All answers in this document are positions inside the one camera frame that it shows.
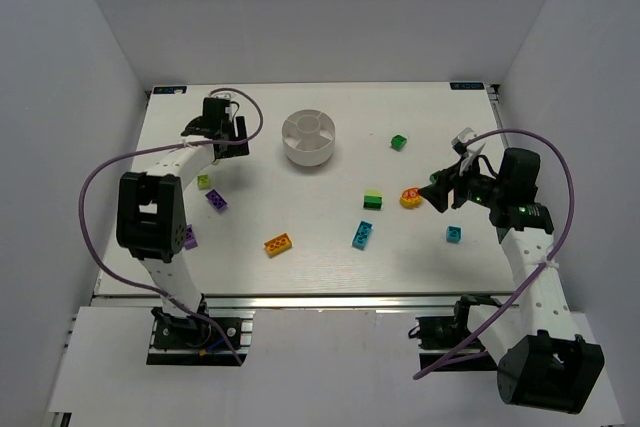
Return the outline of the lime square lego brick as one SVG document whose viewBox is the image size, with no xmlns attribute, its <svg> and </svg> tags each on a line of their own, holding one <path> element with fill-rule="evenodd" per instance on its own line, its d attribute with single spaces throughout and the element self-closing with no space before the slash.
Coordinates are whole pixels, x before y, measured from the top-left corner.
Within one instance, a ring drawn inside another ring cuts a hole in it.
<svg viewBox="0 0 640 427">
<path fill-rule="evenodd" d="M 199 190 L 207 190 L 211 188 L 211 179 L 208 175 L 202 174 L 197 176 L 197 187 Z"/>
</svg>

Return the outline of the dark green curved lego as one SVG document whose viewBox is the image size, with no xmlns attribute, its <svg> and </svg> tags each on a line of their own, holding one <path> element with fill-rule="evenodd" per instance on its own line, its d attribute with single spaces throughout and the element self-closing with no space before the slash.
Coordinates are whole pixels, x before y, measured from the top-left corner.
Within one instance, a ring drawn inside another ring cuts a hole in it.
<svg viewBox="0 0 640 427">
<path fill-rule="evenodd" d="M 383 200 L 380 196 L 365 195 L 363 199 L 363 208 L 367 210 L 380 210 Z"/>
</svg>

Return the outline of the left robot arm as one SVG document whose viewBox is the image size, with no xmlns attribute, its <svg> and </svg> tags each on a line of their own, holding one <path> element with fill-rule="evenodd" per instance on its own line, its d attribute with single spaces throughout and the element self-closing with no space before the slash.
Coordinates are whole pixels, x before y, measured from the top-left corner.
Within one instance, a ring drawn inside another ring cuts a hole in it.
<svg viewBox="0 0 640 427">
<path fill-rule="evenodd" d="M 249 153 L 246 122 L 234 117 L 238 108 L 229 94 L 204 99 L 202 114 L 183 135 L 222 140 L 222 145 L 185 143 L 148 170 L 127 172 L 119 181 L 116 240 L 145 268 L 152 286 L 162 291 L 162 311 L 174 317 L 198 311 L 203 300 L 182 255 L 187 240 L 184 190 L 214 161 Z"/>
</svg>

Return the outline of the yellow orange patterned lego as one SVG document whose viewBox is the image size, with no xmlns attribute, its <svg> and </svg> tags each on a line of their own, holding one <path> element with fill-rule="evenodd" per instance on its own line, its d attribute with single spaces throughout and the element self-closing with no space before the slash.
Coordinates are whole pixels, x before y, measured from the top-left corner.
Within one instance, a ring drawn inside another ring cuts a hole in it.
<svg viewBox="0 0 640 427">
<path fill-rule="evenodd" d="M 403 208 L 413 209 L 422 203 L 423 198 L 419 194 L 419 188 L 413 187 L 402 192 L 399 202 Z"/>
</svg>

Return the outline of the purple rectangular lego brick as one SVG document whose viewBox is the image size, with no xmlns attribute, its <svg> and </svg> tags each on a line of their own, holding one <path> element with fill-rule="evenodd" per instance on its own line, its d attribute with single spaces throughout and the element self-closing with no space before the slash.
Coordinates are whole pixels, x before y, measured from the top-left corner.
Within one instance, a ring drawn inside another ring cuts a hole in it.
<svg viewBox="0 0 640 427">
<path fill-rule="evenodd" d="M 223 212 L 228 208 L 226 200 L 215 189 L 206 193 L 205 198 L 218 213 Z"/>
</svg>

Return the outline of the blue label left corner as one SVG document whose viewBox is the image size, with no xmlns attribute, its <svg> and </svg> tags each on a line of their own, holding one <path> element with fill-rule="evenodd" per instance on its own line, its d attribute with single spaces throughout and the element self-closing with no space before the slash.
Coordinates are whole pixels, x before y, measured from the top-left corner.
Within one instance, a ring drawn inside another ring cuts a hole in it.
<svg viewBox="0 0 640 427">
<path fill-rule="evenodd" d="M 178 86 L 154 86 L 151 94 L 152 95 L 174 95 L 174 94 L 185 94 L 187 91 L 187 87 L 185 85 Z"/>
</svg>

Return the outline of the blue label corner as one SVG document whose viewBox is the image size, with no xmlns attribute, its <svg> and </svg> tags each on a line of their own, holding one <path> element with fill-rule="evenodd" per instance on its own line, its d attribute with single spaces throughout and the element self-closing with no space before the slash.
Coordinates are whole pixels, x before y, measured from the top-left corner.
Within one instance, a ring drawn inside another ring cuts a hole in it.
<svg viewBox="0 0 640 427">
<path fill-rule="evenodd" d="M 185 85 L 178 86 L 154 86 L 151 94 L 152 95 L 174 95 L 174 94 L 185 94 L 187 91 L 187 87 Z"/>
<path fill-rule="evenodd" d="M 456 91 L 484 90 L 485 86 L 482 82 L 455 81 L 450 82 L 449 87 Z"/>
</svg>

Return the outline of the green sloped lego brick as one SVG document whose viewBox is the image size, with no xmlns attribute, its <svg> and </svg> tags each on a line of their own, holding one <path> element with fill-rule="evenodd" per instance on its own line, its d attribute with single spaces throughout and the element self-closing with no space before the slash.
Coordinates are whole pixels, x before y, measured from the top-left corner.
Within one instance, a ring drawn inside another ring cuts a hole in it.
<svg viewBox="0 0 640 427">
<path fill-rule="evenodd" d="M 390 141 L 390 147 L 395 151 L 401 151 L 407 143 L 407 138 L 402 135 L 395 135 Z"/>
</svg>

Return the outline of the white round divided container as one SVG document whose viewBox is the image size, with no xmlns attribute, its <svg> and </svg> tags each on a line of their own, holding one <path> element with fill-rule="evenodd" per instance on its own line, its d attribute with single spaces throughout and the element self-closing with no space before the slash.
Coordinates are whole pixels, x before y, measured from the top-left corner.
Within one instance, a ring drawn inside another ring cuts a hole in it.
<svg viewBox="0 0 640 427">
<path fill-rule="evenodd" d="M 286 157 L 301 167 L 316 167 L 328 161 L 334 152 L 335 134 L 331 117 L 313 109 L 292 113 L 281 129 Z"/>
</svg>

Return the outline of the blue label right corner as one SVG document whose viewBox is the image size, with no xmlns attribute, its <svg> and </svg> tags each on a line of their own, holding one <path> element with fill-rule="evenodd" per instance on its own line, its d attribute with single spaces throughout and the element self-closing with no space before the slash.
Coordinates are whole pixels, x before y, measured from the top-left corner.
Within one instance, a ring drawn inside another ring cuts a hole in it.
<svg viewBox="0 0 640 427">
<path fill-rule="evenodd" d="M 485 86 L 482 82 L 455 81 L 450 82 L 449 87 L 456 91 L 484 90 Z"/>
</svg>

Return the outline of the light purple lego brick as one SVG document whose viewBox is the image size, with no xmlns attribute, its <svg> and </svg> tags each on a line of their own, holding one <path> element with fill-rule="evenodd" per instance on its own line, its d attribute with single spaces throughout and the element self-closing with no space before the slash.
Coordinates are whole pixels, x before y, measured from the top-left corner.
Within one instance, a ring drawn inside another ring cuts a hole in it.
<svg viewBox="0 0 640 427">
<path fill-rule="evenodd" d="M 184 248 L 186 250 L 194 249 L 198 246 L 198 242 L 193 231 L 191 224 L 188 224 L 185 228 Z"/>
</svg>

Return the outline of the orange rectangular lego brick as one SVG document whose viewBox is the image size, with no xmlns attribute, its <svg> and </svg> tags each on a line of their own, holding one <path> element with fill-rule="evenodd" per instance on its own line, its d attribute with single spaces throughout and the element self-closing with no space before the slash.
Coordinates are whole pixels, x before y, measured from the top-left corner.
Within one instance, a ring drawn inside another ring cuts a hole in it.
<svg viewBox="0 0 640 427">
<path fill-rule="evenodd" d="M 292 241 L 287 233 L 280 234 L 264 243 L 265 252 L 270 258 L 289 250 L 292 246 Z"/>
</svg>

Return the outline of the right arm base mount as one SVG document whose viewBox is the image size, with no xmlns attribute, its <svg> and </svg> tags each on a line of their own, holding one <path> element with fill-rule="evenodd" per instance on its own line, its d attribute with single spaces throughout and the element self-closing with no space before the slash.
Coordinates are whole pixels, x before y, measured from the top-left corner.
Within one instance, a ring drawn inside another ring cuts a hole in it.
<svg viewBox="0 0 640 427">
<path fill-rule="evenodd" d="M 408 338 L 419 341 L 421 369 L 429 367 L 470 334 L 467 321 L 472 306 L 497 309 L 501 303 L 490 296 L 464 294 L 455 303 L 452 314 L 416 318 L 417 325 L 408 332 Z M 445 365 L 437 369 L 437 372 L 495 372 L 496 364 L 493 359 L 488 354 L 479 356 L 483 351 L 484 346 L 476 339 L 453 357 L 456 360 L 471 355 L 474 356 L 473 359 Z"/>
</svg>

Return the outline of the aluminium front rail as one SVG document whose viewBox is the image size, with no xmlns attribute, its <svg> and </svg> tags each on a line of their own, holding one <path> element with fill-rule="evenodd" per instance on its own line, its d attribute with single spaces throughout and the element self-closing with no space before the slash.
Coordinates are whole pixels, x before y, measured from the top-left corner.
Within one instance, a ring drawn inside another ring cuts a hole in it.
<svg viewBox="0 0 640 427">
<path fill-rule="evenodd" d="M 453 295 L 307 295 L 307 296 L 205 296 L 211 309 L 373 309 L 419 310 L 452 308 L 462 294 Z M 157 296 L 95 295 L 94 307 L 154 307 L 160 305 Z"/>
</svg>

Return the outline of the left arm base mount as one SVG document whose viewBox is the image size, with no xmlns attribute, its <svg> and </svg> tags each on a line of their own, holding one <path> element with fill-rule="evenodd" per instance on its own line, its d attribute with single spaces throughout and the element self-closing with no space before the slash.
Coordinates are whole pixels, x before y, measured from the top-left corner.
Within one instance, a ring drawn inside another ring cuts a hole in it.
<svg viewBox="0 0 640 427">
<path fill-rule="evenodd" d="M 179 318 L 161 307 L 154 318 L 146 364 L 150 366 L 239 367 L 221 334 L 207 322 Z"/>
</svg>

